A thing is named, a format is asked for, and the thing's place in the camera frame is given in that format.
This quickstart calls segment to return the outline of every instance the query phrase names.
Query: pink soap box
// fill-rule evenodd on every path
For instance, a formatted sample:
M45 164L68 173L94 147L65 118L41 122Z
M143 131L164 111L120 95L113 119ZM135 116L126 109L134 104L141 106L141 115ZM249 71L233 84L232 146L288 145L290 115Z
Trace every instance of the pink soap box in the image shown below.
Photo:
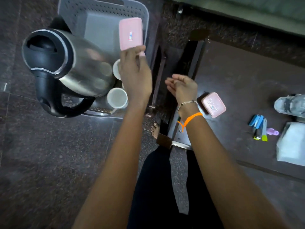
M143 45L143 25L140 18L126 18L119 22L120 49Z
M205 109L209 112L212 118L223 114L227 108L216 92L212 92L201 100Z

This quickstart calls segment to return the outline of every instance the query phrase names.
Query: bracelet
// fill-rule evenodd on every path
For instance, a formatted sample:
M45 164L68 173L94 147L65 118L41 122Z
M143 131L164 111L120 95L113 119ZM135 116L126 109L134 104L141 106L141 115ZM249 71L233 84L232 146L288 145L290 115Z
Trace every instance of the bracelet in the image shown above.
M184 104L190 104L190 103L196 103L196 104L198 104L196 100L189 100L189 101L183 102L182 104L179 105L179 107L178 107L178 109L177 109L177 113L178 113L179 109L180 109Z
M194 115L191 115L190 117L188 117L188 118L186 119L186 121L184 122L184 125L183 125L181 122L177 121L177 122L178 122L179 124L181 124L181 126L182 126L182 132L183 132L183 129L186 127L186 125L187 125L194 117L196 117L196 116L203 116L203 115L202 115L201 112L197 112L197 113L195 113Z

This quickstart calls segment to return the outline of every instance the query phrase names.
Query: leg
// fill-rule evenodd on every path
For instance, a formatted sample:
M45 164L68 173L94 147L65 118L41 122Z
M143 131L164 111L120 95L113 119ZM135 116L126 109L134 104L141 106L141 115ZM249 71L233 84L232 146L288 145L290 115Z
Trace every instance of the leg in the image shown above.
M215 228L223 228L222 222L204 183L193 151L187 151L188 178L186 188L189 195L189 220L193 228L202 228L206 221Z
M173 226L178 221L169 157L170 150L159 146L146 158L135 187L128 228Z

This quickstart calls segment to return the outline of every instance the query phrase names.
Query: floor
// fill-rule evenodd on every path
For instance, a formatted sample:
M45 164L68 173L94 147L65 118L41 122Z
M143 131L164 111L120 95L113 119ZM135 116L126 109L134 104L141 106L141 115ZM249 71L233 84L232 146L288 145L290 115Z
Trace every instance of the floor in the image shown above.
M101 170L120 121L79 116L48 115L35 99L34 79L20 52L22 40L48 26L58 0L0 0L0 228L70 228L90 186ZM169 75L192 29L206 28L224 40L251 50L275 54L302 64L305 46L300 38L227 20L199 11L184 11L165 1L162 14ZM139 170L157 145L143 123ZM170 157L172 182L179 210L188 212L185 152ZM243 168L289 224L305 228L305 182Z

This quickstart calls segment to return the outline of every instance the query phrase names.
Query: forearm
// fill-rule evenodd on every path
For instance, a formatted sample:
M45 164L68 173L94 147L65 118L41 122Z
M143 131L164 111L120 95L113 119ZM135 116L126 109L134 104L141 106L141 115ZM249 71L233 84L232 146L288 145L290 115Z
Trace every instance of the forearm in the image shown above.
M182 120L199 112L194 104L182 109ZM203 117L186 126L204 181L226 228L283 226L260 189L233 161Z
M126 228L141 149L146 105L128 106L111 151L87 197L74 229Z

